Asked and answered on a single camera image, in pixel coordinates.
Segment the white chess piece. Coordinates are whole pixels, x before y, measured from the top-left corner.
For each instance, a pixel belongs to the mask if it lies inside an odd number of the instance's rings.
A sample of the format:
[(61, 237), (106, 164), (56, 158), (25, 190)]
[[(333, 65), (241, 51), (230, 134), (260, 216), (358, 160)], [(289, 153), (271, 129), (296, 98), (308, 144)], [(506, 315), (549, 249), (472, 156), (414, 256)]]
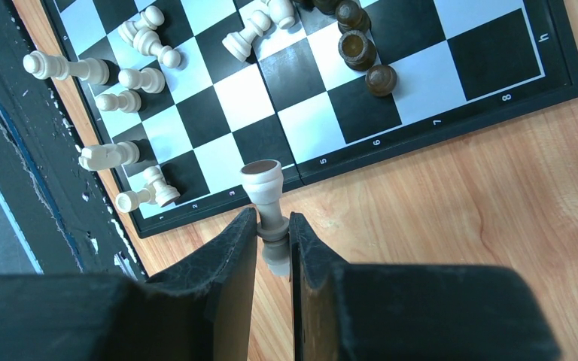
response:
[(262, 159), (243, 166), (240, 170), (242, 187), (260, 215), (257, 234), (263, 240), (262, 257), (276, 276), (290, 274), (289, 219), (282, 215), (279, 200), (282, 196), (284, 175), (281, 163)]

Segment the black white chessboard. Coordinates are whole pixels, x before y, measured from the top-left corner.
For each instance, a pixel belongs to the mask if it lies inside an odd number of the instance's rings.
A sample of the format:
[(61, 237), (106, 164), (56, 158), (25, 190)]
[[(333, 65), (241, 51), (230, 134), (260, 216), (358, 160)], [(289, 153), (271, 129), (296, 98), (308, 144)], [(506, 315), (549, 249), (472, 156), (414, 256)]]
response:
[(68, 59), (102, 59), (104, 85), (80, 83), (103, 144), (133, 141), (141, 159), (112, 173), (139, 191), (155, 166), (180, 197), (130, 214), (142, 238), (248, 204), (240, 168), (275, 159), (284, 189), (360, 168), (578, 97), (578, 52), (562, 1), (361, 1), (376, 62), (398, 76), (373, 96), (338, 52), (319, 1), (294, 2), (237, 60), (222, 40), (261, 1), (157, 1), (167, 68), (121, 38), (147, 1), (45, 1)]

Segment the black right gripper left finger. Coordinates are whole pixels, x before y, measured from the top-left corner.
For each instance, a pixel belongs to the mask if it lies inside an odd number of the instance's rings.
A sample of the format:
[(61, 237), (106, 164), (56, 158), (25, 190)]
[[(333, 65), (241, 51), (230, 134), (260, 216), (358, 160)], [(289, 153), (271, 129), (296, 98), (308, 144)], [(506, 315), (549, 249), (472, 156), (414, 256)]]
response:
[(257, 213), (144, 282), (0, 275), (0, 360), (245, 360)]

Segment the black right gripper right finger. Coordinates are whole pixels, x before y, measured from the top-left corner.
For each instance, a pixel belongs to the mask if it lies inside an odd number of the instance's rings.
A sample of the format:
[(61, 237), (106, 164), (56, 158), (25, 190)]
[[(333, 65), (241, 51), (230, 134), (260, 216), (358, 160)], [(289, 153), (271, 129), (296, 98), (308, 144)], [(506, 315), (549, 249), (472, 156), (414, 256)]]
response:
[(559, 360), (531, 288), (499, 265), (351, 263), (289, 222), (297, 360)]

